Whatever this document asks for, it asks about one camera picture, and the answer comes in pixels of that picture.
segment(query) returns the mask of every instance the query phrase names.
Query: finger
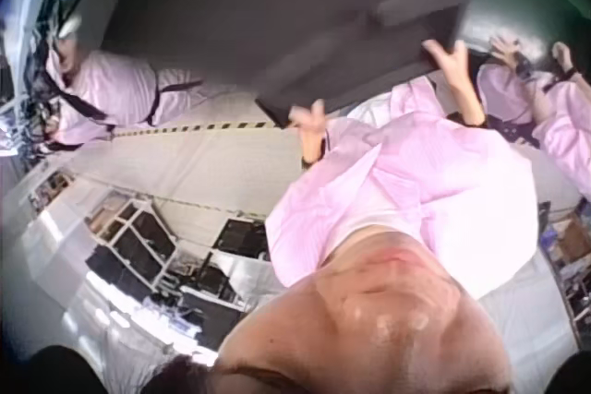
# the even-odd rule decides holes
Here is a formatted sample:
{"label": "finger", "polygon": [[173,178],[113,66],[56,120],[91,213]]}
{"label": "finger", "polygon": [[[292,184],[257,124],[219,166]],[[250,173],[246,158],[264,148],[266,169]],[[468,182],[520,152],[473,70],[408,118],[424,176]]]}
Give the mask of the finger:
{"label": "finger", "polygon": [[310,127],[314,125],[311,112],[300,106],[292,107],[289,112],[289,120],[299,126]]}
{"label": "finger", "polygon": [[510,39],[502,34],[499,35],[499,40],[501,40],[501,42],[503,43],[503,45],[505,46],[511,46],[510,43]]}
{"label": "finger", "polygon": [[492,54],[493,57],[496,57],[497,59],[499,59],[503,62],[506,62],[505,55],[503,53],[499,53],[497,51],[491,51],[490,53]]}
{"label": "finger", "polygon": [[499,52],[503,52],[506,48],[506,45],[502,42],[501,38],[499,38],[498,36],[492,36],[490,38],[490,44],[492,45],[492,47],[496,50],[498,50]]}
{"label": "finger", "polygon": [[468,69],[468,47],[465,46],[465,42],[462,40],[455,41],[453,44],[453,56],[455,60],[460,64],[462,69]]}
{"label": "finger", "polygon": [[441,66],[445,60],[450,56],[441,46],[441,44],[434,40],[428,40],[423,42],[423,48],[427,50],[429,54],[433,56],[439,66]]}
{"label": "finger", "polygon": [[324,100],[318,99],[312,103],[312,116],[315,119],[324,118]]}

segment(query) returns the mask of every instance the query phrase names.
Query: sleeve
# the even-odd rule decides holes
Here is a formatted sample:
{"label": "sleeve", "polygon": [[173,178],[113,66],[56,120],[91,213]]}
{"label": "sleeve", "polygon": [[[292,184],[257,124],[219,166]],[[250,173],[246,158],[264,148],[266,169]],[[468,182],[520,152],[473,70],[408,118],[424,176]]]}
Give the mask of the sleeve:
{"label": "sleeve", "polygon": [[577,127],[569,115],[557,114],[538,125],[534,137],[579,191],[591,198],[591,132]]}

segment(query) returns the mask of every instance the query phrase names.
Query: black panel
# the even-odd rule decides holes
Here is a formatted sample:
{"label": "black panel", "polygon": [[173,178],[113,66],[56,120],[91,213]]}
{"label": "black panel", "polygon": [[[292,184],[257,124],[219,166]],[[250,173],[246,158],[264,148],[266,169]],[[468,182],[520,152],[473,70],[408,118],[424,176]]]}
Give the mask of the black panel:
{"label": "black panel", "polygon": [[165,261],[175,251],[175,245],[170,241],[168,234],[156,221],[153,214],[142,212],[133,221],[133,226],[162,260]]}
{"label": "black panel", "polygon": [[120,0],[104,48],[247,85],[284,125],[292,104],[323,98],[331,112],[428,72],[421,41],[450,43],[461,11],[461,0]]}
{"label": "black panel", "polygon": [[89,268],[107,283],[139,302],[150,295],[151,289],[138,279],[106,246],[98,245],[86,260]]}
{"label": "black panel", "polygon": [[269,252],[265,225],[230,219],[213,247],[226,253],[259,258],[261,254]]}
{"label": "black panel", "polygon": [[147,281],[152,281],[162,270],[162,266],[131,230],[125,230],[115,243],[114,250],[129,260],[131,268]]}

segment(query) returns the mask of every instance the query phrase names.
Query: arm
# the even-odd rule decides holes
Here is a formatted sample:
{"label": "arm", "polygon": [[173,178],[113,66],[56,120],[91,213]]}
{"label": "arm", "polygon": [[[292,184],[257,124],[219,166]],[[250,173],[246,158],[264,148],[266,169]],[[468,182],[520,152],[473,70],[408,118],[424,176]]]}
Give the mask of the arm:
{"label": "arm", "polygon": [[451,54],[448,54],[436,41],[425,41],[423,47],[433,56],[443,71],[465,124],[470,126],[485,124],[484,110],[468,75],[468,49],[465,43],[457,41]]}
{"label": "arm", "polygon": [[548,120],[552,115],[552,107],[548,96],[534,77],[533,67],[521,53],[519,42],[508,42],[502,37],[491,40],[492,55],[501,60],[523,82],[527,93],[526,99],[532,108],[532,115],[538,125]]}
{"label": "arm", "polygon": [[575,73],[571,77],[571,80],[578,85],[585,95],[585,98],[591,103],[591,85],[587,83],[583,75],[581,73]]}
{"label": "arm", "polygon": [[556,42],[552,47],[552,55],[561,66],[564,74],[567,77],[570,75],[570,81],[576,83],[585,98],[591,102],[591,86],[589,86],[583,75],[574,69],[571,49],[562,42]]}
{"label": "arm", "polygon": [[298,129],[303,164],[316,163],[322,158],[322,142],[326,134],[324,101],[315,101],[310,110],[295,106],[289,113],[289,118]]}

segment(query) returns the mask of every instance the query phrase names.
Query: black object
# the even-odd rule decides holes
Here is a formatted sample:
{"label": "black object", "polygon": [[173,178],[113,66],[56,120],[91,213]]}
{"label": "black object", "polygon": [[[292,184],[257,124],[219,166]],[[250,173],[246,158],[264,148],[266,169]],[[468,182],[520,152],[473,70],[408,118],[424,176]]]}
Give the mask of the black object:
{"label": "black object", "polygon": [[515,74],[523,81],[529,80],[534,74],[534,66],[522,53],[516,52],[514,54],[515,60],[517,61],[517,67],[515,68]]}
{"label": "black object", "polygon": [[584,394],[591,387],[591,352],[571,356],[557,371],[546,388],[546,394]]}
{"label": "black object", "polygon": [[33,355],[22,368],[22,389],[13,392],[38,394],[107,394],[94,370],[77,352],[49,346]]}
{"label": "black object", "polygon": [[123,293],[140,303],[151,294],[151,289],[138,279],[106,246],[97,245],[86,264],[101,279],[112,283]]}
{"label": "black object", "polygon": [[120,0],[103,48],[191,65],[251,87],[279,126],[292,105],[327,112],[432,69],[420,43],[452,42],[464,0]]}
{"label": "black object", "polygon": [[566,73],[564,73],[564,80],[570,80],[575,74],[577,74],[578,71],[576,70],[576,68],[573,66],[571,69],[569,69]]}
{"label": "black object", "polygon": [[259,258],[269,252],[265,225],[260,222],[229,219],[213,247],[225,253]]}
{"label": "black object", "polygon": [[133,226],[163,261],[170,258],[175,251],[175,245],[153,214],[142,212],[133,221]]}
{"label": "black object", "polygon": [[[156,81],[158,81],[158,73],[154,72],[156,75]],[[203,80],[195,80],[194,82],[187,82],[187,83],[178,83],[174,85],[169,85],[164,87],[160,90],[158,84],[156,84],[156,92],[154,95],[154,102],[151,104],[150,112],[148,113],[148,117],[144,120],[148,125],[154,126],[153,119],[158,107],[160,106],[160,95],[165,92],[178,92],[178,91],[187,91],[193,88],[199,87],[203,84]]]}

